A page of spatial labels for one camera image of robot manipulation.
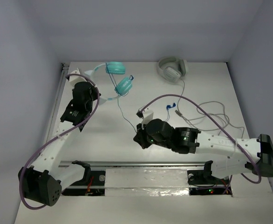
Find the teal cat-ear headphones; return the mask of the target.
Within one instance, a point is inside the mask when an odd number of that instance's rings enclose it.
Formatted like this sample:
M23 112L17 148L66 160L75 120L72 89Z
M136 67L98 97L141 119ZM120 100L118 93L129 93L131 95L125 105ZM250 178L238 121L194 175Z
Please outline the teal cat-ear headphones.
M130 75L129 77L124 77L119 83L116 82L114 75L125 75L126 68L122 62L105 62L97 65L92 70L87 70L84 72L91 80L94 79L95 73L99 70L100 67L105 67L105 72L108 74L113 86L114 91L117 94L115 97L105 97L100 94L99 104L102 105L107 101L118 100L120 97L125 97L128 95L129 91L132 88L132 83L134 77Z

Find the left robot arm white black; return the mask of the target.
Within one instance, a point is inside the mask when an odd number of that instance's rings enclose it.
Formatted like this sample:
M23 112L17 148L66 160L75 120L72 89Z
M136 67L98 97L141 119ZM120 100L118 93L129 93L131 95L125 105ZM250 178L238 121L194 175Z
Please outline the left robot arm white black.
M35 210L27 199L40 203L42 208L53 206L67 187L90 181L88 163L76 160L66 168L59 165L64 153L71 149L75 138L98 108L99 98L99 90L93 82L74 85L72 100L60 118L58 133L37 150L18 173L20 198L27 208Z

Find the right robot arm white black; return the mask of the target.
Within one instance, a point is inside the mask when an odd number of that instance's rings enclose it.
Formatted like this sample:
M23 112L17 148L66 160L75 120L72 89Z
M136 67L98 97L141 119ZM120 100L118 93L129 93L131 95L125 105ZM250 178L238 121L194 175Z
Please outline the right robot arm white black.
M208 134L196 128L172 127L161 119L136 126L133 138L141 148L152 145L170 149L178 154L215 154L222 161L209 159L204 164L202 177L207 183L227 176L253 173L273 177L273 143L269 135L253 139L234 139Z

